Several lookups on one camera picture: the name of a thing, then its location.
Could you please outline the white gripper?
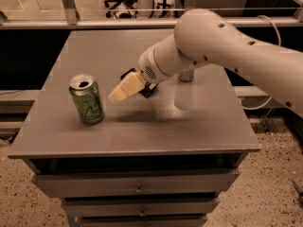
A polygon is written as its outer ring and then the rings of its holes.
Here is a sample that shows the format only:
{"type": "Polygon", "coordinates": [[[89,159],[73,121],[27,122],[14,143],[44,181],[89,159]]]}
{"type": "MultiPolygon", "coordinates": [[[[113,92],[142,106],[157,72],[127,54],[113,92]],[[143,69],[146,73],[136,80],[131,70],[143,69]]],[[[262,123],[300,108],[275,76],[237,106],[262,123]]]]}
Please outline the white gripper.
{"type": "Polygon", "coordinates": [[[116,103],[132,96],[145,88],[146,81],[149,83],[160,83],[169,77],[157,66],[154,56],[155,47],[151,46],[139,57],[137,72],[131,72],[113,89],[108,98],[116,103]]]}

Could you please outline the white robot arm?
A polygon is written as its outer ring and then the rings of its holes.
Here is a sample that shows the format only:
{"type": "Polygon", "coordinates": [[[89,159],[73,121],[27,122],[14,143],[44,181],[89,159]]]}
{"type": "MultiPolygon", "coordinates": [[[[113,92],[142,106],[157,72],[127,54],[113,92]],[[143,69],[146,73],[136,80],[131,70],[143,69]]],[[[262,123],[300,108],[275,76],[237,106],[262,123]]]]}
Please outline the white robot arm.
{"type": "Polygon", "coordinates": [[[139,57],[134,70],[113,89],[119,102],[182,72],[209,64],[222,66],[303,116],[303,53],[249,37],[207,9],[192,9],[173,33],[139,57]]]}

